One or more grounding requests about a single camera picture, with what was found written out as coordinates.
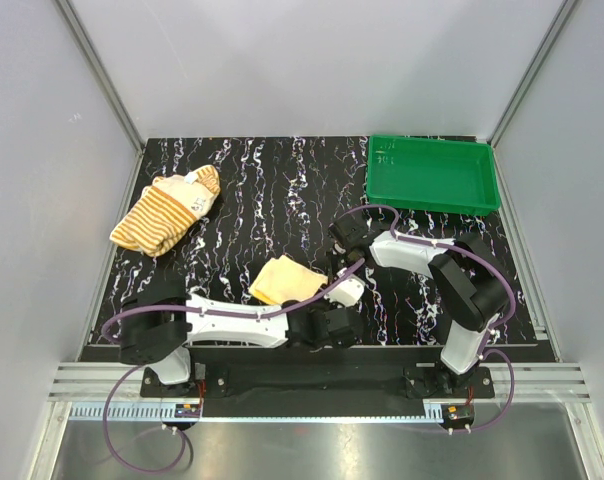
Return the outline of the yellow towel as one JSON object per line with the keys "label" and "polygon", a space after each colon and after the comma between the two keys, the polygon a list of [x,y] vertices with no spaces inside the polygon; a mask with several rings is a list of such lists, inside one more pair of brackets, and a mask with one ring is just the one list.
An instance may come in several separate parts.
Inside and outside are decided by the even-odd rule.
{"label": "yellow towel", "polygon": [[270,259],[249,287],[249,293],[268,305],[301,302],[313,297],[328,277],[295,262],[286,255]]}

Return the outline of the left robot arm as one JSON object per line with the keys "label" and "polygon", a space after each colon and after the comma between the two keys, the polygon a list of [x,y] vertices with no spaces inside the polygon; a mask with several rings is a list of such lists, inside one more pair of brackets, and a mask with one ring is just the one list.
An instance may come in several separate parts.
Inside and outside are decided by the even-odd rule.
{"label": "left robot arm", "polygon": [[294,308],[216,302],[180,294],[167,305],[129,304],[121,319],[119,361],[145,366],[178,396],[197,386],[186,344],[239,342],[262,348],[349,348],[363,334],[364,322],[354,307],[333,306],[326,300]]}

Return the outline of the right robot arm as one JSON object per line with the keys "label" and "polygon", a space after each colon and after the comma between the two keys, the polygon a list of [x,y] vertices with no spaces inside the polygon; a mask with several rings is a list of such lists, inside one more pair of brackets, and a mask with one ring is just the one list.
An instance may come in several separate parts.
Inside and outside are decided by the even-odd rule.
{"label": "right robot arm", "polygon": [[470,370],[484,357],[491,330],[517,309],[515,293],[491,250],[475,234],[457,239],[427,239],[402,234],[393,225],[375,229],[349,212],[329,227],[337,251],[349,264],[395,268],[435,282],[442,308],[450,316],[436,384],[458,396],[472,383]]}

